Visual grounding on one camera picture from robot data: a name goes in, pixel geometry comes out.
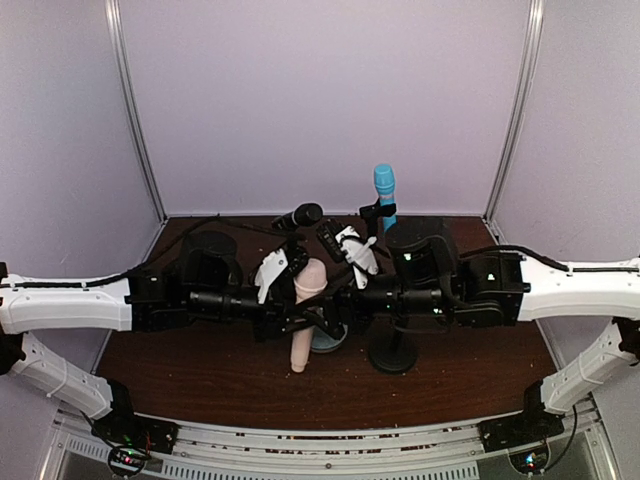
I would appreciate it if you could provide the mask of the black microphone stand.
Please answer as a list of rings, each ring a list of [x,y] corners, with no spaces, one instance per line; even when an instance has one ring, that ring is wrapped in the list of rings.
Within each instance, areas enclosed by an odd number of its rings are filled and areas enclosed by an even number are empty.
[[[363,206],[359,209],[359,216],[366,224],[367,238],[377,239],[378,234],[378,219],[389,219],[392,224],[395,223],[393,217],[396,214],[396,204],[389,203],[382,205],[380,200],[377,200],[374,204]]]
[[[405,337],[407,322],[392,322],[392,332],[378,334],[369,343],[367,356],[369,363],[379,372],[387,375],[402,375],[411,370],[418,352],[414,343]]]
[[[300,239],[301,235],[297,231],[287,231],[285,244],[288,248],[295,248],[298,246],[298,242],[300,241]]]

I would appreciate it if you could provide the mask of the black microphone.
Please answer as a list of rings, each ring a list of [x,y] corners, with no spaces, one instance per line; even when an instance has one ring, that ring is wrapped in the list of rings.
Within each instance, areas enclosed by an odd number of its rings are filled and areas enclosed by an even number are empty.
[[[324,216],[322,207],[317,203],[304,203],[295,210],[274,218],[271,228],[276,231],[292,232],[300,227],[311,227]]]

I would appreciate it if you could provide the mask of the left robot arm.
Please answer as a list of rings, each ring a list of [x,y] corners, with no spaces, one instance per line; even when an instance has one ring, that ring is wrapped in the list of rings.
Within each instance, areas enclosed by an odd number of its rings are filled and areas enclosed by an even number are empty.
[[[160,272],[140,265],[113,277],[69,281],[1,273],[1,371],[23,375],[47,396],[75,406],[114,435],[145,426],[128,389],[96,377],[40,344],[36,330],[96,328],[162,332],[199,320],[250,322],[257,340],[316,327],[340,338],[344,326],[325,297],[322,262],[295,241],[268,254],[255,282],[242,284],[237,243],[217,231],[187,234],[178,258]]]

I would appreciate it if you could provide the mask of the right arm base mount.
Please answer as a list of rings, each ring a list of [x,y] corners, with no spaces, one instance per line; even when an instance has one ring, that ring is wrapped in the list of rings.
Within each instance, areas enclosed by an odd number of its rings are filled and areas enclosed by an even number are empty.
[[[486,453],[505,450],[520,474],[542,474],[551,465],[550,437],[564,432],[562,416],[524,412],[485,420],[478,431]]]

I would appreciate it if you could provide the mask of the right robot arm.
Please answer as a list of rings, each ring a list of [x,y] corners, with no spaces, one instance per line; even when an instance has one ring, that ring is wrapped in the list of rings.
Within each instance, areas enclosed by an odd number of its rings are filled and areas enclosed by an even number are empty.
[[[559,262],[518,245],[458,253],[440,218],[393,225],[385,246],[394,271],[378,270],[373,236],[330,220],[317,236],[335,262],[354,269],[354,283],[333,296],[350,331],[388,316],[400,329],[412,317],[487,328],[553,317],[607,316],[600,336],[557,373],[529,387],[523,416],[567,414],[624,365],[639,361],[639,261]]]

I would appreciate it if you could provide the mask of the blue toy microphone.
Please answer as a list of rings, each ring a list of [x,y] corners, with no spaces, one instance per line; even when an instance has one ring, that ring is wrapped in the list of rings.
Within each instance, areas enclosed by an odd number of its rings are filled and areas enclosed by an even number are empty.
[[[389,164],[379,164],[374,168],[374,187],[378,194],[378,199],[381,201],[382,205],[395,203],[395,174],[392,167]],[[384,220],[383,218],[379,218],[382,221],[383,232],[386,233],[392,226],[397,223],[397,215],[393,217],[395,223],[392,224],[392,221],[389,219]]]

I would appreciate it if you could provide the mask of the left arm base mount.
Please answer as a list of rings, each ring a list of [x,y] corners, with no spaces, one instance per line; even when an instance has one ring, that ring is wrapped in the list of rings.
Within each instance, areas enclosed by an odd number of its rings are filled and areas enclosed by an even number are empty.
[[[91,434],[108,447],[107,466],[118,478],[140,474],[156,458],[153,454],[173,452],[179,426],[170,421],[144,416],[113,416],[91,419],[84,415]]]

